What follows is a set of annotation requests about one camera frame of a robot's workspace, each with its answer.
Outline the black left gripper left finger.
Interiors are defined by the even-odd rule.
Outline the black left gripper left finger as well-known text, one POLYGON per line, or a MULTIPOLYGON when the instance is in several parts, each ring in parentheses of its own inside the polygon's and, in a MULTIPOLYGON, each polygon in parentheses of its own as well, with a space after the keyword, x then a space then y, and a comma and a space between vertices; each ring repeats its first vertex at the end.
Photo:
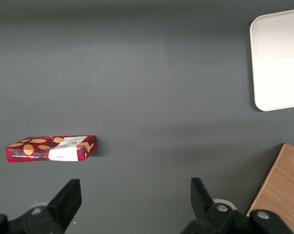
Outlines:
POLYGON ((79 179, 71 179, 45 205, 36 205, 14 220, 0 214, 0 234, 63 234, 81 206, 79 179))

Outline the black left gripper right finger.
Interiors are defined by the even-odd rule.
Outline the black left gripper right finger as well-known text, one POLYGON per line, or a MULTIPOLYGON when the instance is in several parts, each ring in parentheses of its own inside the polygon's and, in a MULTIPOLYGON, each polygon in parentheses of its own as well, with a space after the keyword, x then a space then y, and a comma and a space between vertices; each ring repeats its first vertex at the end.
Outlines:
POLYGON ((184 234, 291 234, 293 231, 275 213, 253 210, 242 215, 229 205, 214 202, 200 178, 191 178, 191 205, 196 220, 184 234))

